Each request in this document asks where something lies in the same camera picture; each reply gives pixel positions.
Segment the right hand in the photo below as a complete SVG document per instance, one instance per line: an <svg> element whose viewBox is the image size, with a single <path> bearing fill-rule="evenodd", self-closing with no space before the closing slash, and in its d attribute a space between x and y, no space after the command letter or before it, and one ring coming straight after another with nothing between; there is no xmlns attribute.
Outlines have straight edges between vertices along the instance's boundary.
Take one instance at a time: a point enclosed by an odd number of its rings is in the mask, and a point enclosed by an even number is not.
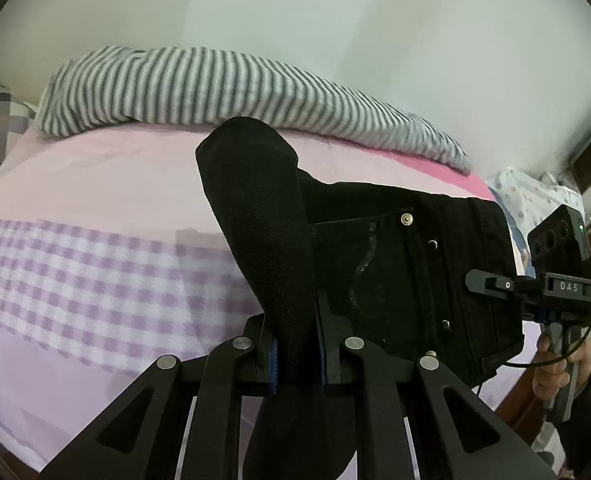
<svg viewBox="0 0 591 480"><path fill-rule="evenodd" d="M559 358L559 354L549 350L550 342L547 336L538 339L535 363L548 362ZM576 393L580 393L591 377L591 340L586 339L583 344L565 361L546 364L535 368L532 389L535 396L542 401L553 400L558 392L571 382L568 368L577 364L579 371L576 377Z"/></svg>

